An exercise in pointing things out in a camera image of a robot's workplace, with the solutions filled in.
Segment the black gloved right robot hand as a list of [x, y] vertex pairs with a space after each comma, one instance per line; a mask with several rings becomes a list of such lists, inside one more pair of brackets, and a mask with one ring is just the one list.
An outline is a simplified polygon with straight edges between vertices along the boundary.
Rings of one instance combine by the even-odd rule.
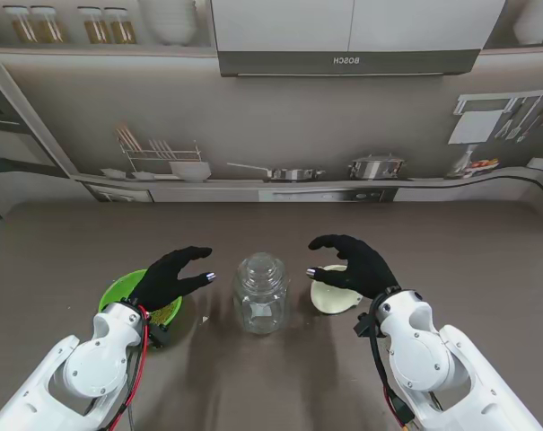
[[346, 261], [345, 270], [309, 268], [307, 275], [329, 286], [352, 290], [374, 299], [383, 293], [400, 290], [398, 280], [384, 258], [365, 242], [343, 234], [326, 234], [312, 240], [308, 248], [337, 250], [337, 257]]

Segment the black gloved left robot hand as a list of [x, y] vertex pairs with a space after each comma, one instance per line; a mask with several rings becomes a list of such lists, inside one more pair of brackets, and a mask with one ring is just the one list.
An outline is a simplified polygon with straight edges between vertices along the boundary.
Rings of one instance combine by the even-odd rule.
[[215, 280], [213, 272], [187, 278], [179, 278], [179, 274], [191, 261], [205, 259], [212, 251], [209, 247], [189, 246], [165, 254], [146, 270], [127, 301], [135, 308], [142, 306], [147, 312], [155, 312], [208, 286]]

